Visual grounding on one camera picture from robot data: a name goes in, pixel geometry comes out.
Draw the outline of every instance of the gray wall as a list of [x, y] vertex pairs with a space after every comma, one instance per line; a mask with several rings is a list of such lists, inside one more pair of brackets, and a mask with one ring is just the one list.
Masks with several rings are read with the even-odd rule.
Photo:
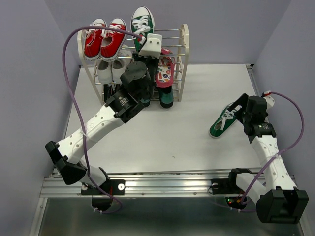
[[[299, 188], [310, 197], [308, 214], [313, 230], [315, 222], [315, 1], [292, 1], [287, 12], [263, 49], [254, 74], [261, 91], [272, 90], [286, 94], [298, 103], [305, 116], [305, 133], [298, 146], [283, 155], [284, 162], [294, 174]], [[275, 97], [270, 121], [278, 134], [279, 146], [284, 148], [297, 138], [300, 118], [287, 101]]]
[[[45, 151], [62, 137], [70, 100], [64, 37], [43, 0], [0, 2], [0, 235], [28, 235], [44, 176]], [[72, 83], [78, 66], [67, 58]]]
[[[145, 5], [154, 15], [156, 29], [188, 24], [191, 63], [255, 63], [290, 3], [289, 0], [45, 1], [65, 37], [96, 18], [110, 23], [121, 17], [130, 28], [134, 10]], [[71, 48], [81, 64], [75, 40]]]

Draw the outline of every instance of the white plastic part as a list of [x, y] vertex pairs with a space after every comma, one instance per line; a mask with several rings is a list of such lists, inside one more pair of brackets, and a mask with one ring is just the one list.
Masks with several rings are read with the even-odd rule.
[[139, 43], [140, 43], [141, 45], [143, 45], [145, 41], [146, 41], [146, 37], [145, 37], [145, 36], [142, 36], [142, 37], [141, 37], [141, 40], [139, 41]]
[[162, 49], [162, 35], [149, 33], [147, 42], [143, 45], [139, 52], [141, 57], [159, 58]]
[[[277, 138], [271, 135], [265, 135], [262, 138], [255, 137], [252, 141], [252, 148], [255, 150], [262, 167], [279, 152]], [[276, 189], [276, 186], [281, 187], [282, 190], [293, 190], [296, 187], [285, 168], [281, 156], [278, 156], [265, 169], [264, 175], [267, 192], [271, 189]]]
[[[248, 188], [249, 184], [254, 179], [254, 175], [250, 173], [241, 173], [236, 176], [236, 185], [244, 191]], [[256, 204], [260, 199], [260, 195], [266, 194], [266, 187], [263, 186], [259, 181], [256, 181], [247, 196]]]
[[86, 122], [86, 134], [83, 134], [80, 128], [58, 142], [60, 154], [68, 157], [67, 162], [77, 164], [84, 154], [83, 135], [87, 137], [87, 149], [89, 150], [105, 135], [123, 124], [121, 119], [114, 118], [114, 114], [110, 107], [102, 106], [99, 112]]
[[275, 100], [274, 100], [273, 97], [270, 96], [270, 95], [264, 97], [264, 99], [265, 99], [266, 102], [267, 102], [267, 111], [268, 111], [270, 108], [272, 108], [272, 107], [274, 106]]
[[[99, 168], [96, 168], [90, 165], [90, 170], [91, 170], [90, 175], [98, 186], [101, 186], [104, 182], [106, 182], [106, 176]], [[90, 181], [88, 177], [88, 173], [86, 173], [85, 176], [83, 176], [83, 178], [80, 179], [80, 182], [87, 183], [91, 186], [94, 186], [94, 184]]]
[[182, 63], [182, 57], [177, 57], [176, 59], [176, 73], [175, 73], [175, 80], [178, 80], [178, 88], [179, 88], [179, 97], [178, 101], [182, 101], [183, 92], [184, 92], [184, 84], [185, 84], [185, 78], [186, 78], [186, 71], [187, 71], [187, 65], [188, 65], [188, 59], [190, 54], [190, 48], [189, 48], [189, 31], [187, 24], [181, 25], [181, 31], [180, 31], [180, 40], [179, 45], [184, 45], [184, 47], [179, 47], [177, 54], [181, 55], [182, 50], [185, 51], [185, 61], [184, 65]]

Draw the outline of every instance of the cable tie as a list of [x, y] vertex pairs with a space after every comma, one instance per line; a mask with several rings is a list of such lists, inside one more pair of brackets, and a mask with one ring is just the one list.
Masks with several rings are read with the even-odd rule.
[[271, 95], [271, 91], [270, 90], [263, 93], [264, 97], [269, 96], [269, 95]]
[[91, 140], [92, 142], [97, 143], [97, 141], [91, 139], [91, 138], [90, 138], [89, 136], [87, 136], [87, 134], [84, 133], [82, 130], [80, 130], [80, 134], [82, 134], [83, 136], [87, 137], [88, 140]]

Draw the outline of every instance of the white table surface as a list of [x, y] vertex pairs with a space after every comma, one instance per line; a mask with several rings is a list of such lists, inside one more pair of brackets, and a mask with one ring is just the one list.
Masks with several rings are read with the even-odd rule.
[[[88, 152], [90, 164], [108, 173], [218, 170], [260, 167], [239, 122], [221, 137], [208, 130], [222, 109], [246, 92], [254, 95], [245, 65], [188, 65], [181, 102], [163, 109], [151, 102]], [[88, 121], [101, 107], [83, 68], [75, 98]], [[67, 136], [80, 127], [72, 106]]]

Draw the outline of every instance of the screw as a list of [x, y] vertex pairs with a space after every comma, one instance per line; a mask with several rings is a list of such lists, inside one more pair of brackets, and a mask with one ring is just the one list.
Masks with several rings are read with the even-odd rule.
[[118, 184], [118, 189], [123, 191], [125, 189], [125, 185], [123, 183]]
[[212, 188], [213, 188], [213, 189], [218, 189], [218, 183], [213, 183], [213, 184], [212, 184]]

